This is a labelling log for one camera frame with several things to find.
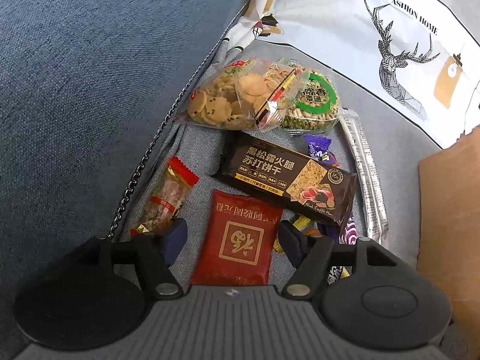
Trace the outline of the small red-ended candy bar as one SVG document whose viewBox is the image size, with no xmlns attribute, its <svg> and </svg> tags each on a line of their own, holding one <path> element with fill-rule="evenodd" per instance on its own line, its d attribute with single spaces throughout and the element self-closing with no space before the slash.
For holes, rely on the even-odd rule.
<svg viewBox="0 0 480 360">
<path fill-rule="evenodd" d="M 137 228 L 130 229 L 130 236 L 142 233 L 166 234 L 167 228 L 176 219 L 191 189 L 199 177 L 178 157 L 168 160 L 163 182 L 154 190 L 145 206 Z"/>
</svg>

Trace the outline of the dark red square snack packet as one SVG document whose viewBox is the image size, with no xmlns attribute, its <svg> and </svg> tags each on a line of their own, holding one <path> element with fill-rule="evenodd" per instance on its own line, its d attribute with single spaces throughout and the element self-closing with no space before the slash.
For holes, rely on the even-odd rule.
<svg viewBox="0 0 480 360">
<path fill-rule="evenodd" d="M 254 197 L 214 191 L 208 230 L 190 283 L 266 285 L 282 213 Z"/>
</svg>

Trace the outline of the black soda cracker packet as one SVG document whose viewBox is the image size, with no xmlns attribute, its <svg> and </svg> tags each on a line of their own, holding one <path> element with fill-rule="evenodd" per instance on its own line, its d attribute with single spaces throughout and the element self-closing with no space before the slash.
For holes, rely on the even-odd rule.
<svg viewBox="0 0 480 360">
<path fill-rule="evenodd" d="M 352 213 L 357 180 L 355 173 L 240 131 L 227 135 L 214 177 L 338 230 Z"/>
</svg>

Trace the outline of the long silver snack packet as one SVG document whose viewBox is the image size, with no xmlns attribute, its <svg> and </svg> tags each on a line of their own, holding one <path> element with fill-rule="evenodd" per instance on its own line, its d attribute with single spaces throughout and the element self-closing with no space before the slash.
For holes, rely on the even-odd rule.
<svg viewBox="0 0 480 360">
<path fill-rule="evenodd" d="M 355 161 L 364 202 L 367 235 L 380 245 L 386 246 L 386 236 L 389 229 L 386 206 L 374 156 L 368 144 L 365 130 L 358 114 L 347 108 L 342 109 L 339 122 Z"/>
</svg>

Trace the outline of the purple snack wrapper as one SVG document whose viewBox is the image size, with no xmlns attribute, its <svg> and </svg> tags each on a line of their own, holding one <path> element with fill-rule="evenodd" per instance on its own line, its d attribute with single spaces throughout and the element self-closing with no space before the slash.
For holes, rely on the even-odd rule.
<svg viewBox="0 0 480 360">
<path fill-rule="evenodd" d="M 316 161 L 328 164 L 332 167 L 338 166 L 338 161 L 335 155 L 329 151 L 331 140 L 326 136 L 321 135 L 306 135 L 304 140 L 307 143 L 308 153 Z M 345 245 L 354 245 L 358 238 L 356 223 L 353 218 L 353 213 L 350 214 L 346 226 L 342 231 L 338 231 L 332 226 L 327 226 L 323 223 L 316 223 L 320 235 L 329 236 L 335 242 Z"/>
</svg>

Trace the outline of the green label noodle snack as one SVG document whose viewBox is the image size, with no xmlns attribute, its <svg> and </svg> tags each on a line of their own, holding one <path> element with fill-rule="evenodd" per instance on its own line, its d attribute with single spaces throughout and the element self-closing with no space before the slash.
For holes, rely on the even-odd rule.
<svg viewBox="0 0 480 360">
<path fill-rule="evenodd" d="M 306 68 L 291 58 L 281 58 L 279 63 L 300 68 L 308 73 L 306 84 L 287 110 L 281 127 L 291 135 L 328 134 L 340 116 L 340 98 L 329 77 Z"/>
</svg>

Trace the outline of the clear bag of round cookies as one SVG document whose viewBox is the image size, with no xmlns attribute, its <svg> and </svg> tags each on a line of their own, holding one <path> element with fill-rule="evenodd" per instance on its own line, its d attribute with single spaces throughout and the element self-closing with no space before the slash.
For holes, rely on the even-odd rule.
<svg viewBox="0 0 480 360">
<path fill-rule="evenodd" d="M 267 132 L 282 124 L 305 82 L 297 67 L 261 58 L 239 59 L 202 82 L 178 120 L 208 128 Z"/>
</svg>

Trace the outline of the small yellow wrapped candy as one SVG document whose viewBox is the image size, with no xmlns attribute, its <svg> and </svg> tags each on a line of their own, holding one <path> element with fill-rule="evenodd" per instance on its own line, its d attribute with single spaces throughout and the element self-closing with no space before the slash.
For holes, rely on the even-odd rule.
<svg viewBox="0 0 480 360">
<path fill-rule="evenodd" d="M 313 237 L 321 236 L 320 230 L 317 227 L 317 223 L 312 219 L 309 219 L 302 215 L 296 215 L 290 222 L 298 231 L 300 231 L 301 233 L 304 233 L 304 235 L 306 236 L 313 236 Z M 273 249 L 279 254 L 284 254 L 284 250 L 280 245 L 278 236 L 276 236 L 275 238 Z"/>
</svg>

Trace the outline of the brown cardboard box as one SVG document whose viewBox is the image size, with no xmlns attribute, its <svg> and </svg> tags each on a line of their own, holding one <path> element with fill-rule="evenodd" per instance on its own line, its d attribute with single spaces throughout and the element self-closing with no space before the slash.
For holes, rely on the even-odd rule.
<svg viewBox="0 0 480 360">
<path fill-rule="evenodd" d="M 417 269 L 445 294 L 453 323 L 443 347 L 479 358 L 479 130 L 419 163 L 421 235 Z"/>
</svg>

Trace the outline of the deer print sofa cover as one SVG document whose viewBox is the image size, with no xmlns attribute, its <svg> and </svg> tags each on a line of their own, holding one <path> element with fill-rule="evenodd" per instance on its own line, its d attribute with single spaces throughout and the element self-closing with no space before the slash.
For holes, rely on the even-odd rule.
<svg viewBox="0 0 480 360">
<path fill-rule="evenodd" d="M 172 106 L 236 58 L 287 58 L 333 80 L 363 125 L 388 228 L 384 245 L 416 266 L 418 164 L 479 121 L 479 43 L 439 0 L 250 0 Z"/>
</svg>

